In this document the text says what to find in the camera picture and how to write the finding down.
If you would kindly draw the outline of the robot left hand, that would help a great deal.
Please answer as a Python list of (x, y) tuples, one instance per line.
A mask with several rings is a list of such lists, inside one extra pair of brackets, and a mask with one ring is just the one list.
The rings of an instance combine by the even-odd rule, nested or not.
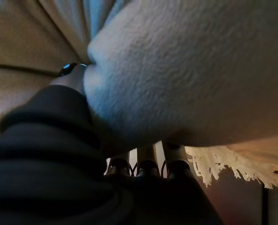
[(60, 76), (0, 122), (0, 225), (221, 225), (191, 175), (105, 174), (107, 156), (83, 93), (85, 64)]

